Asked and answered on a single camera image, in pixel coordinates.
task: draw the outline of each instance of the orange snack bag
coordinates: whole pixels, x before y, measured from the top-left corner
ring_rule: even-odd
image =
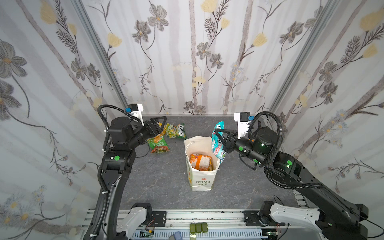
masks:
[[[212,158],[203,154],[191,154],[191,158],[189,160],[192,168],[197,169],[199,171],[212,171]]]

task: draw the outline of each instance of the white paper bag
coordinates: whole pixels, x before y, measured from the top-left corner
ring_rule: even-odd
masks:
[[[215,176],[220,166],[220,160],[212,153],[212,138],[196,136],[184,140],[185,159],[187,162],[188,181],[192,191],[210,191],[215,181]],[[192,168],[189,159],[191,154],[204,154],[212,158],[212,171],[199,171]]]

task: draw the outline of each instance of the gray tabletop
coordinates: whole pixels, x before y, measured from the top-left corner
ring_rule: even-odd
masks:
[[[225,129],[237,130],[233,117],[168,117],[167,122],[184,123],[187,138],[190,138],[211,136],[214,126],[222,120]],[[169,152],[148,153],[143,158],[136,158],[120,209],[131,209],[135,202],[148,202],[154,209],[260,208],[265,200],[273,201],[273,195],[284,205],[297,207],[292,190],[273,185],[261,168],[256,171],[247,168],[235,152],[227,154],[220,165],[211,191],[192,192],[185,164],[184,140],[165,139]],[[147,145],[136,149],[137,156],[147,151]]]

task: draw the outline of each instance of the wallpaper panel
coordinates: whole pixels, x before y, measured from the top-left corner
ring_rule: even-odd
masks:
[[[2,238],[79,238],[100,189],[101,103],[120,105],[71,3],[1,1]]]
[[[147,114],[268,109],[326,1],[82,0]]]
[[[345,199],[368,206],[369,219],[381,226],[383,7],[342,1],[276,111],[285,151]],[[369,236],[381,233],[364,224]]]

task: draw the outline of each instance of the robotic arm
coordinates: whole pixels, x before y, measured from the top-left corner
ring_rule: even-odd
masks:
[[[252,160],[255,163],[252,168],[254,170],[257,166],[264,167],[267,179],[274,185],[295,189],[319,207],[298,209],[265,201],[258,215],[259,222],[262,225],[273,222],[294,223],[317,230],[330,240],[366,240],[367,228],[359,222],[368,218],[368,208],[341,198],[316,179],[300,161],[279,151],[283,140],[282,126],[275,114],[260,112],[252,121],[249,115],[249,112],[235,114],[239,132],[215,129],[223,150],[227,153],[236,151],[240,159],[242,156]],[[278,133],[268,127],[261,128],[260,124],[252,132],[253,125],[262,115],[270,116],[276,121]],[[249,125],[247,136],[244,124]]]

